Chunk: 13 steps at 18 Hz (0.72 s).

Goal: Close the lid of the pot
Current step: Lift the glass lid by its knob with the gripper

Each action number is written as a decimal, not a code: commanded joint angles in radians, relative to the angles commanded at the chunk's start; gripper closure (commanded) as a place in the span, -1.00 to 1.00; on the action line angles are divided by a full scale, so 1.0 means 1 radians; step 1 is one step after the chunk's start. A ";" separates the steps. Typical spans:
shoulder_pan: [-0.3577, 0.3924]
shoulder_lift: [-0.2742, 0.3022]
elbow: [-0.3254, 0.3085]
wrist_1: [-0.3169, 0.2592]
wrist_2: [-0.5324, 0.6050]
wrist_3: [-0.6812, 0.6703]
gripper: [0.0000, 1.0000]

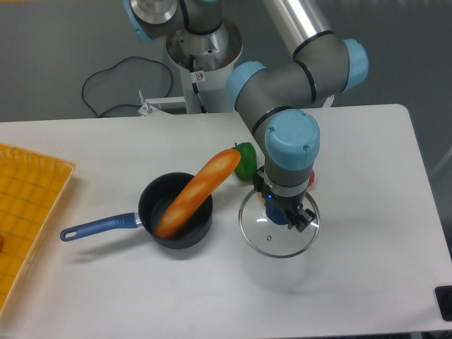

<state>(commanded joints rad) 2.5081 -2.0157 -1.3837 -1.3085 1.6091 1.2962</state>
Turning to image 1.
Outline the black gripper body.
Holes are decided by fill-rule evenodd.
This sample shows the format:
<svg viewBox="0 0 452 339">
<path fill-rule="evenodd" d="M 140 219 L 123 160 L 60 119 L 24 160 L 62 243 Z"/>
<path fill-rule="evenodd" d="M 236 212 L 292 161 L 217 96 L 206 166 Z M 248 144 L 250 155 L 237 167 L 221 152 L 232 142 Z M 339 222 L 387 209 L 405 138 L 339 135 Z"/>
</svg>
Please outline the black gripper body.
<svg viewBox="0 0 452 339">
<path fill-rule="evenodd" d="M 288 218 L 296 214 L 308 187 L 309 179 L 297 186 L 280 186 L 267 175 L 265 168 L 260 167 L 253 175 L 254 189 L 264 200 L 265 212 L 269 218 Z"/>
</svg>

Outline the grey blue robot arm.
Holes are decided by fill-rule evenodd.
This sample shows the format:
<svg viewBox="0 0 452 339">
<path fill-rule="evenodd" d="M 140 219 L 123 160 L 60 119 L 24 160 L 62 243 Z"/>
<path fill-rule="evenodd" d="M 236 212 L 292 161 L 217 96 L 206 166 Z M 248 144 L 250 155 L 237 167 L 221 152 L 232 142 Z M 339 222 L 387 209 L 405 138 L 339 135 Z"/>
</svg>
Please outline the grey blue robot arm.
<svg viewBox="0 0 452 339">
<path fill-rule="evenodd" d="M 319 126 L 303 108 L 362 83 L 369 61 L 360 43 L 334 34 L 316 2 L 265 7 L 292 55 L 275 70 L 237 63 L 242 36 L 219 1 L 124 2 L 141 39 L 165 37 L 188 113 L 239 113 L 265 157 L 255 188 L 268 217 L 302 231 L 316 217 L 302 201 L 320 147 Z"/>
</svg>

